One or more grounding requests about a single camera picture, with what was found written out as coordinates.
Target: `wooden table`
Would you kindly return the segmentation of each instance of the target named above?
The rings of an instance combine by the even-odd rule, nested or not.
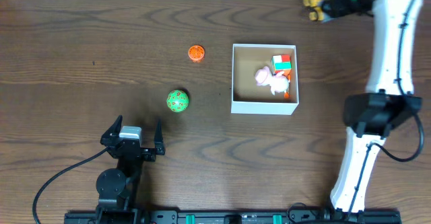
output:
[[[416,28],[413,76],[431,131],[431,7]],[[2,0],[0,5],[0,223],[33,223],[38,189],[59,170],[102,150],[119,114],[148,145],[163,122],[166,156],[146,163],[144,207],[287,209],[323,204],[345,147],[346,96],[364,91],[373,21],[308,20],[301,0]],[[294,44],[300,104],[292,116],[230,113],[233,43]],[[201,64],[188,48],[206,49]],[[189,109],[170,112],[171,89]],[[426,143],[431,141],[427,134]],[[412,120],[391,133],[400,156],[416,148]],[[405,223],[431,222],[431,148],[411,163],[380,154],[367,207],[397,207]],[[108,154],[68,172],[43,193],[43,223],[93,210]]]

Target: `green clip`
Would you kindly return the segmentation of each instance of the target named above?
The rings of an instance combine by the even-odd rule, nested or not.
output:
[[[186,224],[195,224],[195,216],[194,215],[186,215]]]
[[[272,216],[272,219],[273,219],[273,224],[281,224],[282,223],[281,215],[274,215],[274,216]]]

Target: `green ball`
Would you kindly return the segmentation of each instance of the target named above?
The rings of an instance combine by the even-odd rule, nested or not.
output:
[[[166,103],[173,112],[182,112],[189,106],[189,97],[184,91],[173,90],[169,93]]]

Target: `pink toy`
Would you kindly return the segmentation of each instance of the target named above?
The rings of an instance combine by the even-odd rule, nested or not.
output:
[[[271,86],[271,93],[275,95],[275,93],[281,93],[286,91],[289,88],[289,80],[283,76],[283,71],[280,71],[277,75],[272,75],[271,70],[268,66],[264,66],[263,69],[259,69],[256,72],[255,79],[256,84],[258,86]]]

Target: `white box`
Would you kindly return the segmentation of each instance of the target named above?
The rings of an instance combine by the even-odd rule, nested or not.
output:
[[[270,86],[257,86],[255,73],[271,66],[274,55],[290,55],[289,99],[272,95]],[[232,49],[231,113],[291,115],[299,104],[296,47],[290,45],[234,44]]]

